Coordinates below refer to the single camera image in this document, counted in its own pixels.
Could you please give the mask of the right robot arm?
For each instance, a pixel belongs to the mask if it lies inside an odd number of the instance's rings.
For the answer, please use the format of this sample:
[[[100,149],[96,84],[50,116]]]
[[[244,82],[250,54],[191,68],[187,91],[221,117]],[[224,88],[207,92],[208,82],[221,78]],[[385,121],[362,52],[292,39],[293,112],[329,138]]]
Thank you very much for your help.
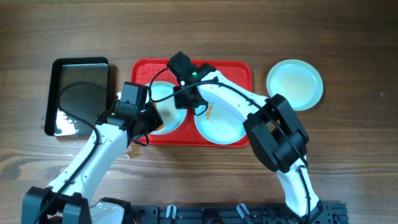
[[[315,221],[322,210],[308,176],[309,136],[289,102],[282,95],[268,98],[252,93],[218,70],[207,75],[175,72],[174,76],[204,100],[224,106],[243,123],[254,154],[277,174],[288,208],[302,221]]]

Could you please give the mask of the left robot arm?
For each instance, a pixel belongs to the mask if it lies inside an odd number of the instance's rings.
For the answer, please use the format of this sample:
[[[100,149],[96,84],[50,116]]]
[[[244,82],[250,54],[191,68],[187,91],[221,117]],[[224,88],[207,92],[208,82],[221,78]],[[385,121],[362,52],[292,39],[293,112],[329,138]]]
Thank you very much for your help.
[[[154,103],[116,102],[92,126],[93,132],[70,165],[46,188],[31,187],[22,201],[22,223],[127,223],[130,204],[109,199],[89,203],[114,160],[131,142],[161,127]]]

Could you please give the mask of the white plate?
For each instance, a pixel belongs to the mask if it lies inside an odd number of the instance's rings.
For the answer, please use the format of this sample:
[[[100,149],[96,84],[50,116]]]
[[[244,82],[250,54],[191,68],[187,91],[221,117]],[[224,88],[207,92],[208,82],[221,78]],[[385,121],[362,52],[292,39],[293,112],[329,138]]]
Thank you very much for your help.
[[[169,82],[157,81],[151,86],[152,99],[159,100],[171,95],[175,85]],[[185,120],[187,109],[176,109],[174,97],[156,103],[156,108],[164,122],[163,126],[156,131],[151,132],[153,135],[163,135],[175,131]]]
[[[320,73],[309,63],[297,59],[275,64],[268,73],[266,87],[271,97],[282,95],[295,111],[313,108],[324,91]]]
[[[246,135],[243,123],[232,112],[218,104],[209,103],[203,114],[194,116],[194,122],[197,131],[214,144],[233,144]]]

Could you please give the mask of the green and orange sponge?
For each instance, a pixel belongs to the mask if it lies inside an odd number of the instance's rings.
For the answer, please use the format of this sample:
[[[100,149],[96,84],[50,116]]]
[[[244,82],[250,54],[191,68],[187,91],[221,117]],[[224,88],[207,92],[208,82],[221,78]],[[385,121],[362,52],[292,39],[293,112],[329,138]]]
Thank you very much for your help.
[[[161,124],[155,131],[160,131],[164,127],[164,124]]]

